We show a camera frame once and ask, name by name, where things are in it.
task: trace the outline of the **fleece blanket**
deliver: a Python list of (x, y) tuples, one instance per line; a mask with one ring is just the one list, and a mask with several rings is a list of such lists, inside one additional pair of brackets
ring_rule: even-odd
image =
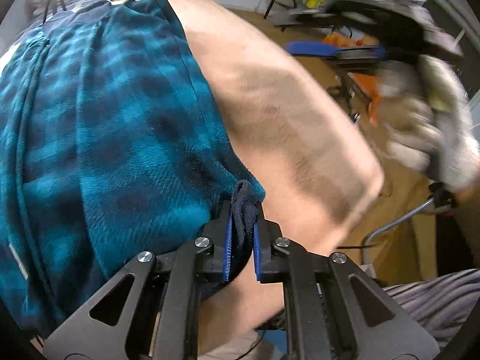
[(0, 76), (0, 296), (47, 337), (136, 253), (196, 237), (239, 161), (167, 0), (29, 31)]

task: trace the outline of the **fingers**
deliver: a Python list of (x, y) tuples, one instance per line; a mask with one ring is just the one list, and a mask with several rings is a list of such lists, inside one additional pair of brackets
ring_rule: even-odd
[(383, 98), (393, 98), (410, 93), (421, 96), (418, 73), (411, 66), (399, 61), (382, 62), (377, 70), (377, 92)]
[(431, 125), (418, 126), (414, 132), (391, 130), (390, 139), (412, 149), (432, 153), (442, 145), (441, 132)]
[(425, 152), (402, 145), (393, 140), (387, 143), (387, 152), (395, 161), (418, 172), (426, 171), (430, 164), (430, 156)]
[(388, 98), (377, 107), (379, 120), (395, 130), (414, 130), (419, 125), (432, 124), (434, 114), (428, 104), (413, 97)]

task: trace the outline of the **hand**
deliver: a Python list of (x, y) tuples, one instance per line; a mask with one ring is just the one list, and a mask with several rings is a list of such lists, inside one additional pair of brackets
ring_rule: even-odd
[(377, 75), (383, 97), (377, 117), (389, 131), (389, 154), (451, 192), (469, 188), (479, 168), (479, 144), (471, 132), (467, 94), (452, 68), (421, 55), (418, 69), (387, 61)]

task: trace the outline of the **striped fabric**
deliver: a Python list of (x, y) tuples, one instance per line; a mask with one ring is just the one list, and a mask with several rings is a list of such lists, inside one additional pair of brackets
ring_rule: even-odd
[(384, 290), (443, 348), (457, 334), (480, 297), (480, 270), (470, 269)]

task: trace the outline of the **teal plaid fleece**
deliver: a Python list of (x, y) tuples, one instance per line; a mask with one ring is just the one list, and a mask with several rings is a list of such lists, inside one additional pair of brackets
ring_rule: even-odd
[(167, 0), (30, 31), (0, 129), (0, 296), (44, 337), (136, 253), (195, 237), (239, 180), (265, 194)]

